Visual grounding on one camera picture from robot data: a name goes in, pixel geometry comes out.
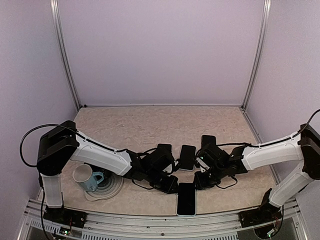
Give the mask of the white-edged black smartphone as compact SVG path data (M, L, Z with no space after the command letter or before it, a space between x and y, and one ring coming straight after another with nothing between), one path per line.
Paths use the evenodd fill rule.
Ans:
M205 147L209 144L216 144L216 137L214 135L202 135L201 136L201 147Z

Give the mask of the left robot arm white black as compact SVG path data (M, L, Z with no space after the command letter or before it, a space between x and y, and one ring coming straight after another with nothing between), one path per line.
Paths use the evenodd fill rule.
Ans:
M45 202L57 221L63 223L70 218L69 209L64 207L60 177L68 161L82 162L133 181L145 180L166 194L178 192L178 178L165 172L176 166L168 147L158 145L138 153L112 148L78 131L71 120L52 124L51 128L40 137L36 168L42 178Z

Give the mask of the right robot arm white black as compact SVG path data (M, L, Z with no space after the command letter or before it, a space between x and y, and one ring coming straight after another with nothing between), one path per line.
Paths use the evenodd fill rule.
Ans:
M298 132L265 144L242 143L230 154L214 143L208 143L195 155L207 167L194 174L197 190L212 188L225 177L246 174L260 167L298 161L296 168L276 187L269 189L256 210L256 218L266 222L280 207L309 183L320 178L320 135L309 124Z

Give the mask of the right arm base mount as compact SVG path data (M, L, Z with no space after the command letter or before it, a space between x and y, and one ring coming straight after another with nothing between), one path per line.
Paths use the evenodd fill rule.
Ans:
M241 211L238 213L241 227L246 228L281 219L283 214L280 209L269 202L264 202L257 208Z

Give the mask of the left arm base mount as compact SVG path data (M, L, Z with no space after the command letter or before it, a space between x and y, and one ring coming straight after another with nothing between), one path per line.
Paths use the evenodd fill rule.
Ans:
M83 229L86 223L87 213L65 208L64 206L60 208L50 208L47 206L43 218L54 223Z

